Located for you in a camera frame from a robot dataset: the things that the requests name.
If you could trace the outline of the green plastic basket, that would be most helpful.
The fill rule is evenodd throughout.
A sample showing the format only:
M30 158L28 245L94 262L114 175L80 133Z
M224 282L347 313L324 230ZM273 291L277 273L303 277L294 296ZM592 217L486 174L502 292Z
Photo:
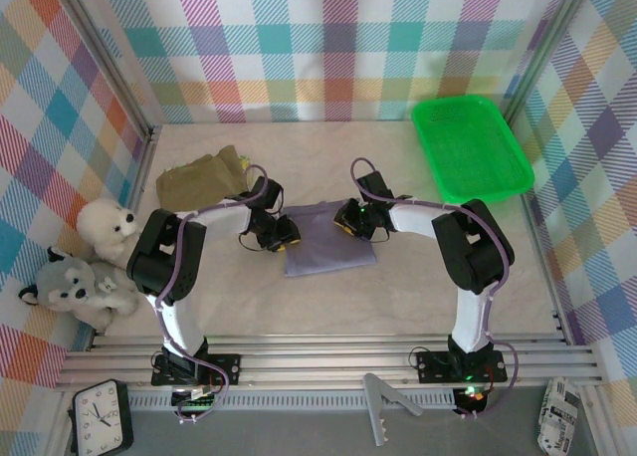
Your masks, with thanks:
M424 101L411 118L445 202L500 202L532 188L531 163L491 100L466 95Z

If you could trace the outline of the plain lavender skirt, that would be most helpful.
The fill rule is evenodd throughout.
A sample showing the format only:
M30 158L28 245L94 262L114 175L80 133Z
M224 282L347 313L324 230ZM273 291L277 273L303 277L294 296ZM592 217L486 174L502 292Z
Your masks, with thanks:
M299 277L342 269L375 265L372 245L347 234L333 222L346 203L322 201L289 206L284 213L297 225L299 243L286 250L285 276Z

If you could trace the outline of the aluminium corner post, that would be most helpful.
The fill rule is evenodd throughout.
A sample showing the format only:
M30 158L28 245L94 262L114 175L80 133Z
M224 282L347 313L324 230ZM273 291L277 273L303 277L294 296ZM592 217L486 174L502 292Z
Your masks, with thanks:
M154 126L142 112L132 90L128 86L99 28L91 18L82 0L60 0L85 41L87 49L98 67L105 74L114 94L131 118L133 126L143 135L144 141L152 141Z
M541 73L561 42L583 0L548 0L533 29L520 69L511 81L504 102L504 118L512 126L530 99Z

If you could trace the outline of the green controller circuit board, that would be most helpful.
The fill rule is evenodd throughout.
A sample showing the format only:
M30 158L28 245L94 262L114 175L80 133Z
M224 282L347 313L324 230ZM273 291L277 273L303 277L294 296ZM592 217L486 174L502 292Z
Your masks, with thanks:
M203 411L210 407L219 390L213 386L177 387L172 390L170 405L174 408L194 408Z

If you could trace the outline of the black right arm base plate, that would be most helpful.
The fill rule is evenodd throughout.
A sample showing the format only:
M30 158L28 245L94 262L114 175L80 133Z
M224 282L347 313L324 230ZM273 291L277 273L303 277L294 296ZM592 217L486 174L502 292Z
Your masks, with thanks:
M506 382L508 374L503 354L493 350L478 362L461 363L458 354L448 351L418 351L416 368L420 383Z

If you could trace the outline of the olive khaki skirt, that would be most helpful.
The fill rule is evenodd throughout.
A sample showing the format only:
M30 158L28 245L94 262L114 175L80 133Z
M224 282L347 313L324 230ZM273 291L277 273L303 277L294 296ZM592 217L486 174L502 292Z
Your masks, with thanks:
M234 145L217 154L204 154L165 170L155 180L161 208L171 212L197 210L247 191L247 178Z

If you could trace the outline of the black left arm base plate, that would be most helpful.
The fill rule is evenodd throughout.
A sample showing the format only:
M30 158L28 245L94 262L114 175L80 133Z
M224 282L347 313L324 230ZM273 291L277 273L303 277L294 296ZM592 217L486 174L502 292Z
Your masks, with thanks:
M236 353L208 353L203 358L223 370L231 385L237 385L241 371L241 356ZM196 386L210 384L220 386L223 375L207 365L195 363L171 352L157 352L151 358L152 386Z

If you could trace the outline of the grey plastic clamp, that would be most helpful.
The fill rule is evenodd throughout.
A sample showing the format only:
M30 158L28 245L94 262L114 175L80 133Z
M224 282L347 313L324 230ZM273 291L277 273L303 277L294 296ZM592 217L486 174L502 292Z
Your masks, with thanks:
M377 446L383 446L388 441L384 419L381 417L384 400L398 403L414 416L421 416L424 412L423 408L373 373L367 373L363 377L362 383L370 425Z

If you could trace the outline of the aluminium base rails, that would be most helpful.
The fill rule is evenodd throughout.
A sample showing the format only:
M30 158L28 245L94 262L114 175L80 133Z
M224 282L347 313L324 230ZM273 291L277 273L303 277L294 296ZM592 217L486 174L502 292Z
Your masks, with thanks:
M503 350L508 374L519 386L539 386L564 376L576 384L598 385L607 377L595 351L585 345L569 345L561 334L507 336L511 348ZM95 337L87 351L67 354L57 389L87 387L119 379L135 388L148 388L151 358L161 339L138 340ZM399 389L418 385L414 369L415 347L444 350L442 335L345 335L345 336L214 336L213 353L241 356L239 388L273 390L358 389L371 372Z

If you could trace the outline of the newspaper print pouch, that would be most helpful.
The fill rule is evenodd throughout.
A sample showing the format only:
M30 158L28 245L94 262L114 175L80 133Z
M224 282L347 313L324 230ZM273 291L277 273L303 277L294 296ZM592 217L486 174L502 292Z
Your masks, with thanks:
M578 388L570 380L555 377L549 382L537 424L537 444L546 456L568 455L580 404Z

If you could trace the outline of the white teddy bear plush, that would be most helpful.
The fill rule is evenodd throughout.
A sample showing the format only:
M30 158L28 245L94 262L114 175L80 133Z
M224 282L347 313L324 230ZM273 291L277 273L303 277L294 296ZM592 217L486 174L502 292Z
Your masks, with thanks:
M98 257L126 270L140 236L137 218L130 209L100 198L83 207L76 227Z

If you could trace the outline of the black alarm clock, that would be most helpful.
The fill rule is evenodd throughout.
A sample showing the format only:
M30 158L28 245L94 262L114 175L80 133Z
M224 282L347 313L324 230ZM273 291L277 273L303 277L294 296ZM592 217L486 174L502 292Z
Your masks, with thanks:
M76 456L117 456L133 443L127 386L108 379L77 392L72 400Z

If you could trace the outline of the black controller board orange connector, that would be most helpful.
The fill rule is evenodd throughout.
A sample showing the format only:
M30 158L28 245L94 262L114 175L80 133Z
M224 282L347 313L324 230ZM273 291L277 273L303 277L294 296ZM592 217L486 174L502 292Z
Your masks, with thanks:
M456 408L454 411L460 415L479 413L486 409L488 394L477 391L473 386L454 389Z

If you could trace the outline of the grey husky plush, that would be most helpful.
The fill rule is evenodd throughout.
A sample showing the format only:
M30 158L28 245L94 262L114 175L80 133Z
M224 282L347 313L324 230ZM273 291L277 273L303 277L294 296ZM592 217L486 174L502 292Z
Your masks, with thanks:
M56 247L47 254L35 283L18 294L24 303L70 313L98 332L116 315L127 317L137 310L139 293L122 269L105 261L88 263Z

